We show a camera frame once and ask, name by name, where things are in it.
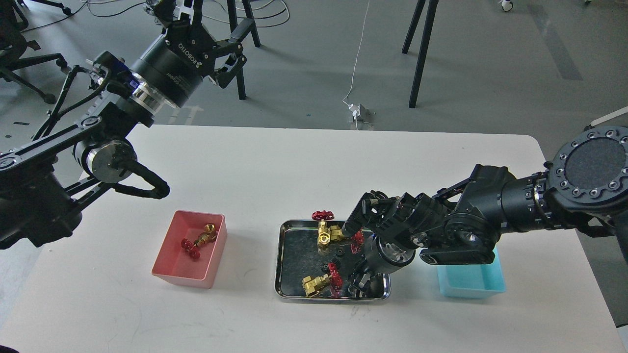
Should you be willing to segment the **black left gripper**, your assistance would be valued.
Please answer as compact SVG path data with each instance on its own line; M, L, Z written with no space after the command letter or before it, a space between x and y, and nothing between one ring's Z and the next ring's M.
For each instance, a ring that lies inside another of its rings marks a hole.
M131 66L172 107L182 107L209 77L225 89L236 77L243 45L236 34L216 42L202 25L202 0L146 0L161 34Z

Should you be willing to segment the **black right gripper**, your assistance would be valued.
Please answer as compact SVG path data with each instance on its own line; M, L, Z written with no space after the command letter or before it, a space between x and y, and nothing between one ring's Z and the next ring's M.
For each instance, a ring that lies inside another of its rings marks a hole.
M372 234L364 241L364 257L361 257L348 276L350 295L374 295L377 276L391 274L408 266L415 259L415 250L402 250L386 243L379 235Z

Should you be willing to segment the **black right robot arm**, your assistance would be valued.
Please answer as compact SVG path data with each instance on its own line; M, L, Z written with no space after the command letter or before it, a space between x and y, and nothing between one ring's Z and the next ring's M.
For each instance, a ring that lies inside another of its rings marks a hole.
M433 196L363 194L342 226L345 235L372 232L349 277L353 290L369 293L373 278L407 266L416 250L430 265L491 264L501 235L513 232L575 228L615 237L627 255L627 140L625 126L591 126L525 178L478 164Z

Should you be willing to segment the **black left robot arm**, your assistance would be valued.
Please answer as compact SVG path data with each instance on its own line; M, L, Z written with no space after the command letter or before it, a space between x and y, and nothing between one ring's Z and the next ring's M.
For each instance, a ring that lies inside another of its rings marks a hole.
M70 237L82 211L108 190L163 199L168 183L142 165L127 136L150 127L157 112L178 109L208 78L224 89L237 80L245 98L243 41L260 46L253 10L238 18L227 3L231 33L216 40L202 22L201 0L148 0L163 30L132 65L104 51L70 69L49 118L26 145L1 154L1 248Z

